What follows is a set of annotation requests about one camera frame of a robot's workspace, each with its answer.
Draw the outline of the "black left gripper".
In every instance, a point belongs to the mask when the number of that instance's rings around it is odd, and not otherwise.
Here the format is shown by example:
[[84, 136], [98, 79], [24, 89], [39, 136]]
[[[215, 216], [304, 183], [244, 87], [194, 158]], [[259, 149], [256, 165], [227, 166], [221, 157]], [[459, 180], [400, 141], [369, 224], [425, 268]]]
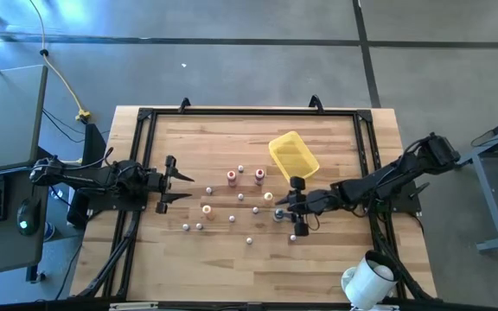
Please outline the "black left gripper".
[[192, 178], [181, 174], [176, 168], [176, 159], [168, 155], [165, 159], [165, 170], [163, 173], [150, 172], [147, 186], [150, 193], [161, 194], [160, 200], [156, 203], [156, 213], [165, 214], [168, 211], [168, 204], [175, 200], [187, 198], [190, 194], [173, 194], [171, 189], [171, 179], [176, 178], [182, 181], [193, 181]]

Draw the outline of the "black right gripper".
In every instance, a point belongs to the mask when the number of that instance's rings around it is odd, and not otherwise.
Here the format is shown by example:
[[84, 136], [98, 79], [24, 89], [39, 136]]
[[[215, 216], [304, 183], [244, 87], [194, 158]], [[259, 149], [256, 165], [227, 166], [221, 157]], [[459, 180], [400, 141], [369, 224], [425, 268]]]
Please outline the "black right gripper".
[[282, 211], [282, 219], [293, 223], [296, 237], [306, 237], [310, 234], [310, 231], [317, 231], [321, 224], [316, 214], [314, 214], [316, 220], [315, 227], [310, 226], [307, 220], [308, 215], [312, 214], [312, 211], [309, 208], [307, 195], [303, 194], [305, 180], [301, 177], [291, 177], [290, 186], [291, 190], [289, 194], [276, 201], [275, 205], [289, 205], [289, 211]]

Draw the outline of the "yellow translucent plastic bin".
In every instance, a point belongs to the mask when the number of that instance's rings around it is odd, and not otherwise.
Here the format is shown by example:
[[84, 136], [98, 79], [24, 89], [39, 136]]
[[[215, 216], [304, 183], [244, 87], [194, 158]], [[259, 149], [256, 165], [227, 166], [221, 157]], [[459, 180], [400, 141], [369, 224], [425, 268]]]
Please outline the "yellow translucent plastic bin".
[[287, 181], [311, 177], [320, 168], [315, 156], [296, 131], [289, 131], [268, 144], [272, 160]]

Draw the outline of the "black upright stand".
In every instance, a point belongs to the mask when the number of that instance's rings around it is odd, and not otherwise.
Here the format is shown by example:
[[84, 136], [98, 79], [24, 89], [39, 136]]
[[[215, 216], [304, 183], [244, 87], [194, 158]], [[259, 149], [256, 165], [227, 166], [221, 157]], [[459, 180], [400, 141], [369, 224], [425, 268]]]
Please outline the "black upright stand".
[[105, 139], [98, 127], [95, 124], [87, 124], [81, 164], [87, 165], [100, 160], [104, 156], [105, 150]]

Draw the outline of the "black box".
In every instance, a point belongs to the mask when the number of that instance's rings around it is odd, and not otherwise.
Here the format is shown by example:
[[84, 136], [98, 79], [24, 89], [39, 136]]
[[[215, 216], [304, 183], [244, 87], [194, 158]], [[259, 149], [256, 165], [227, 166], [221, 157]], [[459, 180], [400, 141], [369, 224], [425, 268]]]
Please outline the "black box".
[[85, 229], [89, 220], [89, 202], [90, 198], [86, 194], [76, 191], [67, 211], [67, 222], [77, 229]]

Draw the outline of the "white mug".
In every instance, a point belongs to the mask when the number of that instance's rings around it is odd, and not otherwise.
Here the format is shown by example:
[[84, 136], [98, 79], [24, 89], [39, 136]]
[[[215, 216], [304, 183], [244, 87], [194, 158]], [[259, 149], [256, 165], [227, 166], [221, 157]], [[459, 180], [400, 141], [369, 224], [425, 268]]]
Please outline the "white mug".
[[340, 284], [352, 308], [370, 310], [388, 296], [401, 278], [390, 257], [367, 251], [356, 266], [343, 272]]

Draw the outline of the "black computer mouse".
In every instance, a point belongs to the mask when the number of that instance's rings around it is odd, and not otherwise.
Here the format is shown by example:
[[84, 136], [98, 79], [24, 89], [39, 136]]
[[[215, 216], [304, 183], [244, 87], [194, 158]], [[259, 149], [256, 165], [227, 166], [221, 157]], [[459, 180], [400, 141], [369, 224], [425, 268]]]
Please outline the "black computer mouse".
[[17, 210], [17, 230], [23, 236], [31, 236], [40, 226], [41, 202], [33, 198], [22, 201]]

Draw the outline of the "grey desk panel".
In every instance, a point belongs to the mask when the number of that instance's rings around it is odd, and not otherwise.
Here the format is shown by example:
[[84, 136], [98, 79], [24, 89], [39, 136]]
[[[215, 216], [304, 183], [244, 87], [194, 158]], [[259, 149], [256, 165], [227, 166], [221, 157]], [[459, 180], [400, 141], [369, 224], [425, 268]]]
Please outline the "grey desk panel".
[[0, 71], [0, 170], [35, 161], [47, 79], [43, 65]]

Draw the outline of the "black aluminium table frame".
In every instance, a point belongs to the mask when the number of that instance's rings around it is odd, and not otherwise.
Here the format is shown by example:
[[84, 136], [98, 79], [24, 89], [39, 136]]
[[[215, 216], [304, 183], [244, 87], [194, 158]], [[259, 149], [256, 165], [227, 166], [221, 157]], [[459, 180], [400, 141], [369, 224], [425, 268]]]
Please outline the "black aluminium table frame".
[[[340, 278], [372, 248], [369, 222], [345, 211], [325, 213], [317, 231], [290, 240], [292, 225], [275, 222], [263, 202], [265, 193], [288, 193], [268, 144], [289, 131], [300, 135], [320, 164], [308, 189], [358, 178], [403, 149], [391, 109], [119, 106], [107, 141], [112, 158], [163, 168], [173, 155], [193, 181], [174, 182], [174, 191], [190, 196], [164, 215], [155, 211], [156, 196], [150, 197], [131, 267], [119, 265], [105, 291], [123, 289], [130, 301], [345, 302]], [[265, 171], [262, 186], [255, 183], [257, 169]], [[235, 187], [228, 186], [228, 171], [237, 175]], [[213, 208], [214, 220], [205, 218], [205, 205]]]

